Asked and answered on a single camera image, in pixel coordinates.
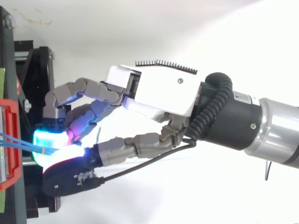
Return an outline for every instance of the green board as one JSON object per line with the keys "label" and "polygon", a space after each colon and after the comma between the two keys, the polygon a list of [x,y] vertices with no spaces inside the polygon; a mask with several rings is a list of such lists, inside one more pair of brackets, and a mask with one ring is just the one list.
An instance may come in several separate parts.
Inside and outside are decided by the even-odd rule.
{"label": "green board", "polygon": [[[4,94],[5,69],[0,68],[0,98]],[[5,191],[0,191],[0,213],[4,212],[5,208]]]}

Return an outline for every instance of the black cable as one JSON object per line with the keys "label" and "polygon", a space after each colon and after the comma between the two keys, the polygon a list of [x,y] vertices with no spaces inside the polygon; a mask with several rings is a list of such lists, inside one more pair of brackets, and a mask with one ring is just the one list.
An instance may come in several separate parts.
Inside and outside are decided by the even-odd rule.
{"label": "black cable", "polygon": [[143,168],[143,167],[145,167],[147,165],[150,165],[150,164],[152,164],[152,163],[154,163],[154,162],[156,162],[156,161],[158,161],[158,160],[160,160],[160,159],[162,159],[162,158],[164,158],[166,156],[169,156],[169,155],[174,154],[176,152],[179,152],[179,151],[182,151],[182,150],[185,150],[185,149],[188,149],[188,148],[193,148],[193,147],[195,147],[194,144],[189,144],[189,145],[185,145],[185,146],[181,146],[181,147],[175,148],[175,149],[170,150],[170,151],[168,151],[166,153],[163,153],[163,154],[161,154],[161,155],[159,155],[159,156],[157,156],[157,157],[155,157],[153,159],[150,159],[150,160],[148,160],[146,162],[143,162],[143,163],[141,163],[141,164],[139,164],[137,166],[134,166],[132,168],[126,169],[126,170],[121,171],[121,172],[119,172],[117,174],[113,174],[111,176],[104,177],[103,181],[106,182],[106,181],[113,180],[113,179],[115,179],[117,177],[124,176],[124,175],[129,174],[129,173],[131,173],[133,171],[139,170],[139,169],[141,169],[141,168]]}
{"label": "black cable", "polygon": [[205,82],[215,86],[218,90],[215,97],[196,115],[187,129],[185,135],[194,142],[200,138],[206,127],[215,120],[217,114],[223,109],[233,93],[232,81],[223,73],[212,73],[206,77]]}
{"label": "black cable", "polygon": [[269,177],[269,172],[270,172],[270,168],[271,168],[271,164],[272,162],[269,163],[269,166],[268,166],[268,170],[266,171],[266,175],[265,175],[265,181],[268,180],[268,177]]}

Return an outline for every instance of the red clamp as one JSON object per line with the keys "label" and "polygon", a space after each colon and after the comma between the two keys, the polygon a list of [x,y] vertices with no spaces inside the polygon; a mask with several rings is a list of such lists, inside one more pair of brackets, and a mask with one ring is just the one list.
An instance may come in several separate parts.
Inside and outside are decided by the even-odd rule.
{"label": "red clamp", "polygon": [[[19,108],[18,103],[10,99],[0,99],[0,125],[3,133],[20,138],[19,130]],[[5,147],[0,150],[0,166],[5,168],[5,173],[1,172],[0,191],[12,186],[22,175],[22,155],[18,148]]]}

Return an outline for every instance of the black cylindrical motor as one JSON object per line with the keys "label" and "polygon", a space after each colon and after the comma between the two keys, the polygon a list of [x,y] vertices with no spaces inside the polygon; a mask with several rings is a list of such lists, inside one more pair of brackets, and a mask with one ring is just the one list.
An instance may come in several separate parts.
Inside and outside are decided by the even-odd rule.
{"label": "black cylindrical motor", "polygon": [[[193,114],[199,114],[215,97],[217,89],[208,83],[200,85],[199,102]],[[259,101],[249,95],[231,92],[231,97],[217,114],[214,122],[201,134],[200,139],[242,150],[247,148],[259,130],[262,109]]]}

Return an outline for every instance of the blue cable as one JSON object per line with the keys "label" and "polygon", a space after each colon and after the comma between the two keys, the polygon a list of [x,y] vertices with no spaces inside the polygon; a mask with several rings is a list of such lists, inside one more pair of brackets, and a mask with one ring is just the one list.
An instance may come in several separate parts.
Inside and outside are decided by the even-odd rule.
{"label": "blue cable", "polygon": [[[22,149],[22,150],[25,150],[25,151],[36,152],[36,153],[40,153],[40,154],[42,153],[42,147],[33,148],[33,147],[29,147],[29,146],[20,145],[20,144],[17,144],[17,143],[12,143],[12,142],[9,142],[9,141],[0,140],[0,146],[19,148],[19,149]],[[54,151],[45,148],[44,154],[51,155],[53,153],[54,153]]]}
{"label": "blue cable", "polygon": [[[41,149],[41,148],[42,148],[42,147],[40,147],[40,146],[35,146],[35,145],[33,145],[32,143],[23,141],[23,140],[21,140],[21,139],[14,138],[13,136],[10,136],[10,135],[8,135],[8,134],[0,133],[0,136],[3,136],[3,137],[5,137],[5,138],[7,138],[7,139],[11,139],[11,140],[13,140],[13,141],[15,141],[15,142],[19,142],[19,143],[21,143],[21,144],[24,144],[24,145],[26,145],[26,146],[30,146],[30,147],[33,147],[33,148],[36,148],[36,149]],[[51,151],[53,151],[53,152],[57,151],[56,148],[45,148],[45,149],[49,149],[49,150],[51,150]]]}

